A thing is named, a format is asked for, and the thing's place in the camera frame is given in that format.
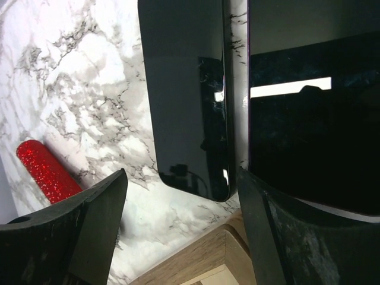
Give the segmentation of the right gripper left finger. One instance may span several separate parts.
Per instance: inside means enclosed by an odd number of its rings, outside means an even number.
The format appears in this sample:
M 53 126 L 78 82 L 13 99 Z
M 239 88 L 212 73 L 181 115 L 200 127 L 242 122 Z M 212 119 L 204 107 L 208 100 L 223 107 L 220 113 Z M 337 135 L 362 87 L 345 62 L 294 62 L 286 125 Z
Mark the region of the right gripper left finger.
M 1 226 L 1 284 L 106 284 L 124 209 L 123 169 Z

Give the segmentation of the purple case phone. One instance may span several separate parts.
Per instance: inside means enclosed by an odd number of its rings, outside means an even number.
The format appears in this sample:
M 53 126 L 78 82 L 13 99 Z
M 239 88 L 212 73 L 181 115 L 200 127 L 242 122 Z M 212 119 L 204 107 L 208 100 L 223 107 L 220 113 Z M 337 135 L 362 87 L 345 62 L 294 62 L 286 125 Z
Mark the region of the purple case phone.
M 250 1 L 249 170 L 379 215 L 379 2 Z

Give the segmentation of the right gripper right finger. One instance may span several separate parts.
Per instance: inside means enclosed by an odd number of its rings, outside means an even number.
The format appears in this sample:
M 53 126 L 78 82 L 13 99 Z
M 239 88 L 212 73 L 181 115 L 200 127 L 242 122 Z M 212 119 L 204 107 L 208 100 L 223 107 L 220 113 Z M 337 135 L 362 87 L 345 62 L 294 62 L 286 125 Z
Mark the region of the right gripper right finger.
M 258 284 L 378 284 L 379 224 L 338 216 L 239 169 L 237 190 Z

